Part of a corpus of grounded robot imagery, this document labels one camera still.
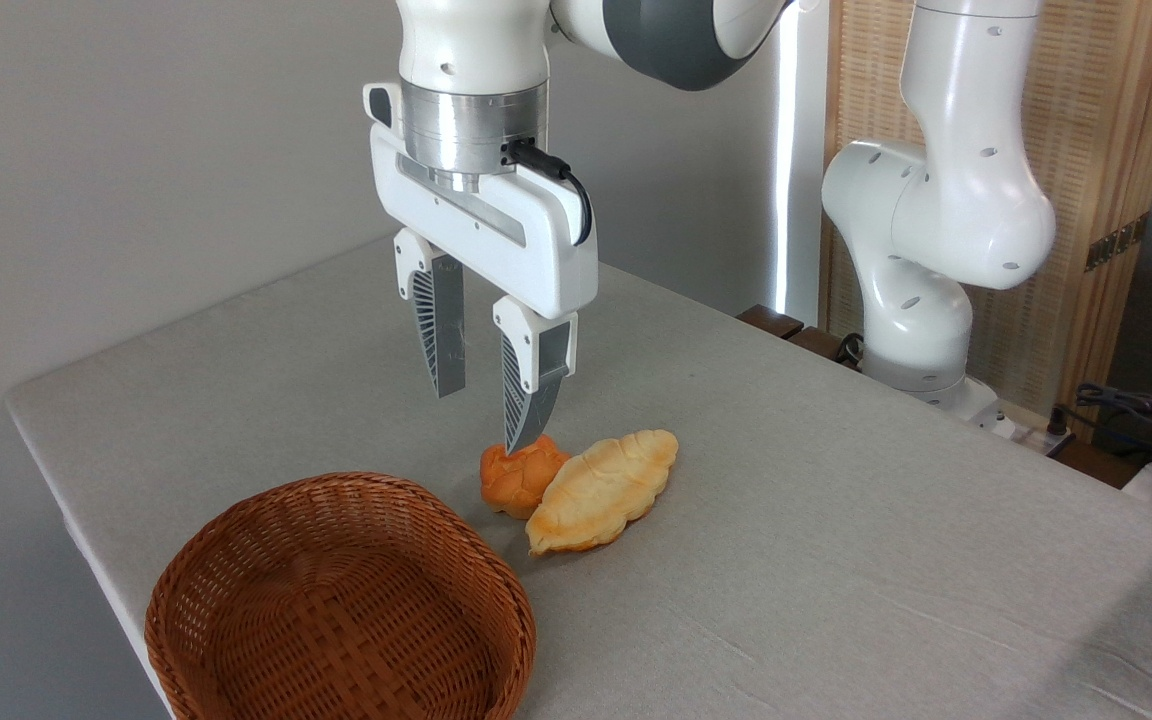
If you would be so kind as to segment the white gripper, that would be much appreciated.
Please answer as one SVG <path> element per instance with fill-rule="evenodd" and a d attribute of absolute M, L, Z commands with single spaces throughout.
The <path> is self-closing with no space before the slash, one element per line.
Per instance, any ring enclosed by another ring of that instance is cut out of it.
<path fill-rule="evenodd" d="M 581 306 L 598 291 L 593 213 L 547 160 L 548 83 L 449 94 L 369 83 L 371 158 L 435 396 L 467 386 L 465 268 L 507 293 L 500 332 L 506 450 L 538 442 L 576 367 Z"/>

